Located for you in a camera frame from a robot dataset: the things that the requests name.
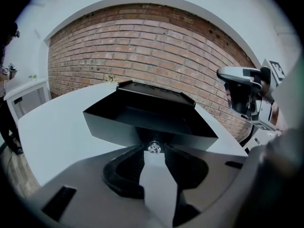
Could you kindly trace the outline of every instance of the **wooden floor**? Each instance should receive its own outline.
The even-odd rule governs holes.
[[[33,175],[24,154],[17,156],[11,152],[9,147],[6,147],[0,156],[0,160],[18,195],[26,199],[39,189],[40,185]]]

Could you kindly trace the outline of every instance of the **brick wall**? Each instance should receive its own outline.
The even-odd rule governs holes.
[[[83,16],[51,38],[48,77],[54,97],[105,81],[106,74],[183,91],[241,140],[251,125],[228,108],[216,70],[254,67],[208,21],[174,8],[132,4]]]

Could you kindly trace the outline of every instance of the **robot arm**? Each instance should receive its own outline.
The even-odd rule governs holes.
[[[270,122],[272,117],[271,96],[273,90],[279,85],[284,77],[276,77],[275,68],[267,67],[268,61],[264,61],[261,69],[227,66],[218,69],[217,76],[224,85],[228,98],[228,105],[241,117],[263,130],[276,130]],[[262,81],[269,89],[263,92]]]

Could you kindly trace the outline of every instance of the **white countertop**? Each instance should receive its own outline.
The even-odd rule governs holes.
[[[25,84],[22,84],[16,88],[12,88],[11,90],[9,90],[6,95],[4,96],[4,100],[7,100],[8,98],[12,97],[13,95],[16,95],[28,88],[31,88],[33,86],[36,86],[36,85],[39,85],[41,83],[44,83],[46,82],[47,80],[46,79],[43,79],[43,78],[39,78],[37,80],[32,80],[32,81],[29,81]]]
[[[83,111],[114,92],[116,84],[103,83],[57,97],[19,119],[19,135],[28,164],[44,185],[71,164],[124,148],[91,135]],[[247,156],[235,138],[208,112],[195,109],[217,134],[210,152]]]

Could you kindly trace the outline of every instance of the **white table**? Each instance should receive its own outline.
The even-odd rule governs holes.
[[[31,105],[29,109],[24,109],[21,103],[15,104],[14,101],[20,97],[25,97],[29,93],[37,91],[39,104],[37,104],[37,99],[30,98],[28,99],[28,105]],[[16,125],[18,126],[19,118],[25,115],[27,112],[37,107],[38,105],[44,104],[50,100],[50,94],[47,87],[46,79],[37,79],[29,81],[23,85],[20,85],[16,88],[9,90],[4,96],[9,110],[14,118]]]
[[[44,185],[71,164],[124,148],[91,135],[83,111],[115,91],[109,83],[93,85],[57,97],[19,120],[21,144],[40,185]],[[247,156],[234,137],[209,113],[195,109],[219,137],[210,152]]]

